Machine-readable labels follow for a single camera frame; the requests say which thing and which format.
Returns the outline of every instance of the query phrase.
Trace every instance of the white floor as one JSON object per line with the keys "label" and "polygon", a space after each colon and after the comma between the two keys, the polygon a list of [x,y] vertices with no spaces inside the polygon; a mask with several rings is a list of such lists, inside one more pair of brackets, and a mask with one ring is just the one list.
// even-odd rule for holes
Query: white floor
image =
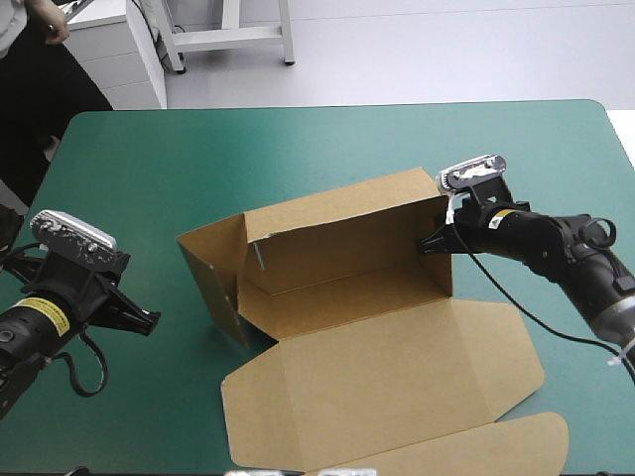
{"label": "white floor", "polygon": [[[635,161],[635,0],[290,0],[298,62],[277,47],[187,55],[172,108],[591,98]],[[243,24],[276,20],[243,0]],[[179,0],[187,30],[213,2]]]}

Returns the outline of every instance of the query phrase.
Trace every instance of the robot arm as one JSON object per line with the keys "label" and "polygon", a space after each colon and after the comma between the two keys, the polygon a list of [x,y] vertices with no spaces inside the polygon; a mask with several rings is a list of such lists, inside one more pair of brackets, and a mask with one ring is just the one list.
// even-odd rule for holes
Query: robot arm
{"label": "robot arm", "polygon": [[[11,410],[38,374],[64,359],[76,393],[92,397],[107,382],[101,350],[85,333],[89,325],[148,335],[160,314],[141,309],[119,290],[130,256],[111,236],[65,213],[45,210],[31,222],[44,259],[16,248],[0,266],[25,284],[27,296],[0,313],[0,418]],[[94,392],[78,381],[72,359],[61,349],[76,335],[95,353],[102,381]]]}
{"label": "robot arm", "polygon": [[[502,157],[484,156],[441,171],[440,191],[450,201],[463,195],[462,204],[453,217],[448,209],[444,227],[418,242],[420,253],[469,250],[520,261],[558,284],[599,339],[629,351],[635,342],[635,279],[610,251],[615,225],[589,215],[532,212],[528,202],[513,200],[505,169]],[[635,349],[626,356],[635,364]]]}

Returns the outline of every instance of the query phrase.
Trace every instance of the white shirt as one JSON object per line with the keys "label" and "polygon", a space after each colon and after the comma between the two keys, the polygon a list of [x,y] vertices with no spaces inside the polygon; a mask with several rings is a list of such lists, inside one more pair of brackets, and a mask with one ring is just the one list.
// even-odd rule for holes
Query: white shirt
{"label": "white shirt", "polygon": [[24,0],[0,0],[0,60],[27,25]]}

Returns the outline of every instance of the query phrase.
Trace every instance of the brown cardboard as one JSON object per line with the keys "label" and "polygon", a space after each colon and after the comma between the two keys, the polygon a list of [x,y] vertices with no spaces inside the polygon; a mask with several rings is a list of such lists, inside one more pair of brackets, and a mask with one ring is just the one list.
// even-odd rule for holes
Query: brown cardboard
{"label": "brown cardboard", "polygon": [[[380,476],[548,476],[565,465],[569,435],[565,420],[539,414],[490,423],[342,464],[374,468]],[[307,476],[318,476],[316,471]]]}
{"label": "brown cardboard", "polygon": [[443,299],[283,340],[222,395],[237,464],[313,470],[493,422],[542,383],[515,309]]}
{"label": "brown cardboard", "polygon": [[[416,252],[445,207],[413,170],[180,237],[216,323],[245,343],[244,317],[279,340],[223,382],[237,464],[376,465],[384,476],[425,474],[425,457],[430,472],[484,475],[531,459],[534,474],[559,474],[559,417],[492,424],[543,383],[522,318],[452,298],[450,257]],[[523,445],[532,458],[518,456]]]}
{"label": "brown cardboard", "polygon": [[415,239],[445,210],[421,169],[247,211],[179,238],[216,323],[276,339],[451,295],[450,257]]}

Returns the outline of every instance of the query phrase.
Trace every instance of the person's hand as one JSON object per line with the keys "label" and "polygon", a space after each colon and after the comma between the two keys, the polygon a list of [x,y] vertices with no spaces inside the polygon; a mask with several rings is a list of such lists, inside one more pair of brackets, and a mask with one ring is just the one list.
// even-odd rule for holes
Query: person's hand
{"label": "person's hand", "polygon": [[70,35],[66,15],[51,0],[26,0],[29,11],[42,24],[47,45],[58,45]]}

